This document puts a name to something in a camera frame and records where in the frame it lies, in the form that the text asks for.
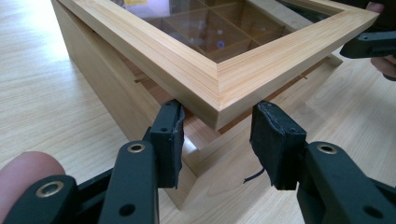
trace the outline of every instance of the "wooden frame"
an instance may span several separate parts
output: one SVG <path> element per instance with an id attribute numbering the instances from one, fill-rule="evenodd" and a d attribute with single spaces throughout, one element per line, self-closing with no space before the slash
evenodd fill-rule
<path id="1" fill-rule="evenodd" d="M 267 8 L 266 10 L 272 19 L 287 25 L 290 30 L 311 27 L 309 21 L 296 17 L 295 13 L 291 13 L 287 8 L 272 0 L 251 0 L 251 2 L 254 2 L 260 8 Z M 205 122 L 203 123 L 196 117 L 186 119 L 185 122 L 186 142 L 183 147 L 183 169 L 179 176 L 179 186 L 178 189 L 165 190 L 178 208 L 181 208 L 186 203 L 186 200 L 188 201 L 188 198 L 193 197 L 191 196 L 191 191 L 194 188 L 202 187 L 200 184 L 198 184 L 198 187 L 195 187 L 197 186 L 195 183 L 201 182 L 205 173 L 223 161 L 231 151 L 237 151 L 240 148 L 249 148 L 248 134 L 250 117 L 239 119 L 234 127 L 231 129 L 227 127 L 225 129 L 226 131 L 221 132 L 210 129 L 206 124 L 212 127 L 222 126 L 223 123 L 226 123 L 226 120 L 234 118 L 238 113 L 245 111 L 245 109 L 250 107 L 250 104 L 255 104 L 256 99 L 259 101 L 273 91 L 277 91 L 284 83 L 289 83 L 291 79 L 300 75 L 308 65 L 320 61 L 318 63 L 320 65 L 312 66 L 304 72 L 304 76 L 309 74 L 308 79 L 303 78 L 299 80 L 292 87 L 276 97 L 277 99 L 293 102 L 305 99 L 341 63 L 341 60 L 333 56 L 321 60 L 321 55 L 324 55 L 323 57 L 327 56 L 325 52 L 336 48 L 343 41 L 346 41 L 344 38 L 341 38 L 339 40 L 340 42 L 327 43 L 329 44 L 327 49 L 325 48 L 318 52 L 316 49 L 311 49 L 306 54 L 298 52 L 302 54 L 303 58 L 311 55 L 311 58 L 308 57 L 308 60 L 303 62 L 300 62 L 301 59 L 295 53 L 291 55 L 292 57 L 287 56 L 279 62 L 284 65 L 288 64 L 285 60 L 300 63 L 294 65 L 291 70 L 281 70 L 283 72 L 281 74 L 277 71 L 278 77 L 270 76 L 271 73 L 265 69 L 258 71 L 262 72 L 262 75 L 258 76 L 256 74 L 256 78 L 262 78 L 263 80 L 267 80 L 267 82 L 262 87 L 258 87 L 257 90 L 244 97 L 235 97 L 235 99 L 238 98 L 242 101 L 235 103 L 245 106 L 245 108 L 237 108 L 230 115 L 224 115 L 226 118 L 221 118 L 223 123 L 216 123 L 219 121 L 221 114 L 219 111 L 213 109 L 211 104 L 215 100 L 209 96 L 214 96 L 218 92 L 206 92 L 206 90 L 218 88 L 219 86 L 217 85 L 219 85 L 220 80 L 226 81 L 221 78 L 233 74 L 233 71 L 226 73 L 228 65 L 229 68 L 235 69 L 233 60 L 238 62 L 237 59 L 239 57 L 239 60 L 244 61 L 247 59 L 246 56 L 262 56 L 264 52 L 270 51 L 277 53 L 276 49 L 268 49 L 269 51 L 266 51 L 266 48 L 272 45 L 264 45 L 254 49 L 250 53 L 248 52 L 248 55 L 243 54 L 223 63 L 213 63 L 206 57 L 178 43 L 109 0 L 52 0 L 52 4 L 70 57 L 128 139 L 141 139 L 147 127 L 156 118 L 160 108 L 158 95 L 153 95 L 153 91 L 144 85 L 144 81 L 140 81 L 141 76 L 139 73 L 141 71 L 137 71 L 136 73 L 135 70 L 131 70 L 128 63 L 137 65 L 138 68 L 157 82 L 158 85 L 154 83 L 156 85 L 155 88 L 164 88 L 181 101 L 183 105 L 186 105 L 194 115 Z M 110 13 L 112 10 L 116 10 L 117 13 Z M 374 18 L 375 15 L 374 13 L 369 13 L 370 18 Z M 134 26 L 129 25 L 126 20 L 132 20 Z M 362 29 L 365 25 L 356 26 L 359 27 L 356 29 Z M 158 35 L 163 41 L 158 41 L 157 39 L 160 39 L 158 36 L 157 38 L 152 38 L 148 35 Z M 279 39 L 279 41 L 284 43 L 284 38 Z M 280 46 L 276 44 L 272 48 L 280 48 Z M 278 53 L 276 57 L 279 57 L 279 55 L 284 56 L 285 54 Z M 177 59 L 177 63 L 170 63 L 172 59 Z M 265 57 L 262 62 L 267 63 L 268 60 L 275 59 L 274 56 L 271 59 Z M 245 68 L 247 69 L 247 73 L 244 76 L 247 77 L 251 77 L 248 74 L 249 72 L 254 72 L 258 69 L 257 67 Z M 269 69 L 270 72 L 274 72 L 276 71 L 274 69 L 281 68 L 276 64 L 272 64 L 272 66 L 269 66 Z M 201 89 L 205 97 L 194 92 L 199 90 L 200 86 L 193 85 L 197 83 L 201 85 L 201 88 L 205 84 L 207 85 L 204 89 Z M 245 77 L 240 77 L 240 85 L 246 86 L 248 83 L 251 85 L 251 81 L 246 80 Z M 221 87 L 227 85 L 230 85 L 230 83 L 224 83 Z M 246 87 L 247 91 L 252 91 L 251 86 L 247 85 Z M 164 91 L 161 91 L 160 95 L 167 95 L 165 98 L 168 97 L 168 94 Z M 249 169 L 242 170 L 244 175 L 247 175 L 245 172 L 249 172 Z"/>
<path id="2" fill-rule="evenodd" d="M 214 129 L 364 31 L 377 16 L 330 1 L 296 0 L 335 15 L 214 63 L 108 0 L 59 2 Z M 271 1 L 250 2 L 265 11 Z"/>

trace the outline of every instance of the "clamp jaw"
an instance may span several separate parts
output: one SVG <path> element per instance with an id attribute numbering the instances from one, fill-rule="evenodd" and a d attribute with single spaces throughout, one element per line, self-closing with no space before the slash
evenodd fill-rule
<path id="1" fill-rule="evenodd" d="M 184 111 L 165 103 L 142 141 L 121 147 L 113 169 L 77 186 L 69 175 L 34 183 L 4 223 L 159 223 L 158 188 L 177 188 Z"/>
<path id="2" fill-rule="evenodd" d="M 306 132 L 269 102 L 253 108 L 250 143 L 280 190 L 297 188 L 306 223 L 396 223 L 396 189 L 374 181 L 340 147 Z"/>
<path id="3" fill-rule="evenodd" d="M 366 8 L 368 0 L 333 0 L 353 7 Z M 340 54 L 350 59 L 375 58 L 393 55 L 396 58 L 396 1 L 374 0 L 384 5 L 384 11 L 379 15 L 375 24 L 364 33 L 346 42 Z M 383 74 L 391 81 L 395 77 Z"/>
<path id="4" fill-rule="evenodd" d="M 37 181 L 5 223 L 159 223 L 158 188 L 176 187 L 181 169 L 183 119 L 181 104 L 166 103 L 143 140 L 120 149 L 113 169 L 78 186 L 68 175 Z M 273 186 L 298 188 L 306 223 L 396 223 L 395 188 L 365 176 L 340 147 L 305 138 L 278 106 L 254 106 L 254 153 Z"/>

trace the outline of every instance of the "wooden tabletop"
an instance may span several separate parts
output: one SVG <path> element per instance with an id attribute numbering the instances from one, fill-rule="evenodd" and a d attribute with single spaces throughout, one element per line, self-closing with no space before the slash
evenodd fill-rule
<path id="1" fill-rule="evenodd" d="M 50 1 L 5 1 L 0 24 L 0 168 L 28 150 L 49 153 L 78 183 L 110 168 L 128 140 L 70 61 Z M 396 84 L 368 60 L 345 59 L 309 97 L 279 105 L 308 142 L 334 143 L 396 186 Z M 302 223 L 295 192 L 271 189 L 267 175 L 242 185 L 227 169 L 249 164 L 260 169 L 251 149 L 231 152 L 180 211 L 160 190 L 162 223 Z"/>

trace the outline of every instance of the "human hand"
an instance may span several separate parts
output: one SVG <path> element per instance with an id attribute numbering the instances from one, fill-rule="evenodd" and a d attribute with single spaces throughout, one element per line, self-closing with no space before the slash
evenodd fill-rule
<path id="1" fill-rule="evenodd" d="M 378 3 L 369 3 L 368 10 L 381 13 L 384 10 L 384 5 Z M 372 58 L 371 63 L 378 69 L 385 78 L 396 81 L 396 59 L 389 55 L 388 57 Z"/>
<path id="2" fill-rule="evenodd" d="M 50 175 L 64 175 L 64 168 L 43 152 L 22 153 L 0 170 L 0 223 L 31 185 Z"/>

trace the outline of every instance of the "wood grain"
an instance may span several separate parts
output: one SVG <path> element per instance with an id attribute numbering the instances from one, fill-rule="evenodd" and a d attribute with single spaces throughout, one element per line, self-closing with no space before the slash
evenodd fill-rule
<path id="1" fill-rule="evenodd" d="M 0 167 L 26 150 L 54 156 L 78 183 L 111 167 L 128 139 L 68 57 L 50 1 L 1 9 Z M 274 101 L 308 141 L 343 147 L 368 176 L 396 186 L 395 84 L 368 60 L 317 75 L 312 86 L 310 77 L 294 85 L 305 91 Z M 160 190 L 161 223 L 303 223 L 295 193 L 272 189 L 266 174 L 242 185 L 260 169 L 244 139 L 202 175 L 181 210 Z"/>
<path id="2" fill-rule="evenodd" d="M 377 16 L 329 1 L 307 1 L 340 13 L 214 63 L 108 0 L 60 2 L 216 130 L 364 31 Z M 266 14 L 279 12 L 276 1 L 250 2 L 258 7 L 266 5 L 262 8 Z M 272 17 L 282 21 L 278 14 Z"/>
<path id="3" fill-rule="evenodd" d="M 160 110 L 156 99 L 142 83 L 134 81 L 134 74 L 106 41 L 58 1 L 52 1 L 52 5 L 70 57 L 127 138 L 142 139 Z M 184 162 L 183 166 L 180 172 L 183 181 L 178 189 L 165 190 L 176 206 L 183 204 L 196 180 L 189 166 Z"/>

